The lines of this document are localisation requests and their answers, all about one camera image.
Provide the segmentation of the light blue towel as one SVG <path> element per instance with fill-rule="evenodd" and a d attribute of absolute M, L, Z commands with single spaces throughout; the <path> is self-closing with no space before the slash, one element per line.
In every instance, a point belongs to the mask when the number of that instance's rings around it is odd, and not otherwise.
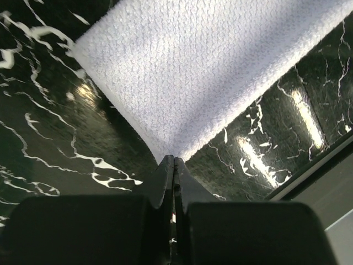
<path fill-rule="evenodd" d="M 351 1 L 119 1 L 72 53 L 156 161 L 188 160 L 351 12 Z"/>

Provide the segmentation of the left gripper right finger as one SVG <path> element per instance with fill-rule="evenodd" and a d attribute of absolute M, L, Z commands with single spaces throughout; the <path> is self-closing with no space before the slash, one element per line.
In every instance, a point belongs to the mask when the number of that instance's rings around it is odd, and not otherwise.
<path fill-rule="evenodd" d="M 181 158 L 174 160 L 176 240 L 183 262 L 222 262 L 223 204 L 195 180 Z"/>

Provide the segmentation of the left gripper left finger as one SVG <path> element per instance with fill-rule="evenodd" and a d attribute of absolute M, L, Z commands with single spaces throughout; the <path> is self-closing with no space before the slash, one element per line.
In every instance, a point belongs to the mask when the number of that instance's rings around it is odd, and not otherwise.
<path fill-rule="evenodd" d="M 132 194 L 148 201 L 144 226 L 142 262 L 170 262 L 174 203 L 174 157 L 166 155 L 157 169 Z"/>

